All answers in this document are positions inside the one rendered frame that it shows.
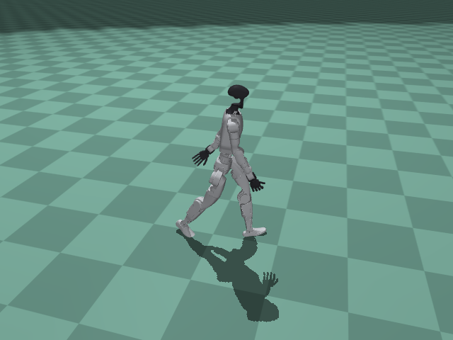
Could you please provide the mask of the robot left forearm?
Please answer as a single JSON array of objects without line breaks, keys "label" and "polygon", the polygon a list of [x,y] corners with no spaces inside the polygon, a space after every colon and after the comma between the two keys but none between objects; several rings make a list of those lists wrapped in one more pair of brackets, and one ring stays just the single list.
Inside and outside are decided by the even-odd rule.
[{"label": "robot left forearm", "polygon": [[211,153],[213,150],[217,149],[220,145],[220,133],[218,133],[215,136],[214,142],[207,148],[207,150]]}]

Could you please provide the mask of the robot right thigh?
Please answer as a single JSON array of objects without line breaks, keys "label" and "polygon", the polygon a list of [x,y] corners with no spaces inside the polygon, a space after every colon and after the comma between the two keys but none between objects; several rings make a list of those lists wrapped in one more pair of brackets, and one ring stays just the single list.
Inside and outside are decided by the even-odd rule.
[{"label": "robot right thigh", "polygon": [[[216,171],[213,171],[209,183],[210,187],[207,189],[205,197],[198,197],[195,200],[199,200],[201,205],[201,210],[204,210],[211,205],[213,205],[221,196],[222,191],[226,183],[226,177],[223,175],[224,170],[218,168]],[[195,201],[194,200],[194,201]]]}]

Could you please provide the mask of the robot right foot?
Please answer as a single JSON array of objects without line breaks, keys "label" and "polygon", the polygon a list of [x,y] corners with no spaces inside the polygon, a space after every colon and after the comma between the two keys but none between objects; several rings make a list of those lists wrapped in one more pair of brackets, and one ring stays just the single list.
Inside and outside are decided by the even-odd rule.
[{"label": "robot right foot", "polygon": [[186,225],[184,224],[185,227],[183,227],[183,226],[181,225],[182,221],[183,221],[183,220],[178,220],[178,221],[176,222],[176,226],[182,231],[182,233],[183,233],[185,236],[187,236],[187,237],[193,237],[193,236],[195,236],[195,233],[189,228],[189,226],[186,226]]}]

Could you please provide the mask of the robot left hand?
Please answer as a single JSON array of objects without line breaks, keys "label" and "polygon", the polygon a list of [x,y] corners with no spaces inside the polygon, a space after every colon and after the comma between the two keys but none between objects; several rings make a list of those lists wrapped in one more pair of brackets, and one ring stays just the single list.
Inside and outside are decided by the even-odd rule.
[{"label": "robot left hand", "polygon": [[[209,145],[209,146],[210,146],[210,145]],[[208,147],[209,147],[209,146],[208,146]],[[206,162],[207,162],[207,158],[209,157],[209,154],[211,154],[211,153],[214,152],[214,150],[213,150],[213,151],[210,153],[210,152],[207,150],[208,147],[206,147],[205,150],[199,152],[198,154],[196,154],[196,155],[193,157],[193,158],[195,158],[196,156],[200,155],[200,156],[198,156],[196,159],[193,160],[193,161],[196,161],[196,160],[198,159],[198,160],[195,162],[195,164],[197,164],[197,163],[201,160],[201,162],[200,162],[197,166],[199,166],[199,165],[203,162],[203,160],[205,160],[205,162],[204,162],[204,164],[203,164],[203,166],[204,166],[204,165],[206,164]],[[193,158],[192,158],[192,159],[193,159]],[[199,158],[200,158],[200,159],[199,159]]]}]

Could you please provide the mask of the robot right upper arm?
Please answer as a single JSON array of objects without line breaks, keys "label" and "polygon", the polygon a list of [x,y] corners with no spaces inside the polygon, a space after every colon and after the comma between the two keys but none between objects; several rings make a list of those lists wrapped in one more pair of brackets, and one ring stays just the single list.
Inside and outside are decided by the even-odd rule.
[{"label": "robot right upper arm", "polygon": [[227,126],[227,131],[229,133],[232,154],[234,155],[235,151],[238,151],[238,150],[242,151],[244,154],[243,148],[239,147],[239,143],[240,143],[239,122],[235,118],[228,119],[228,123],[226,124],[226,126]]}]

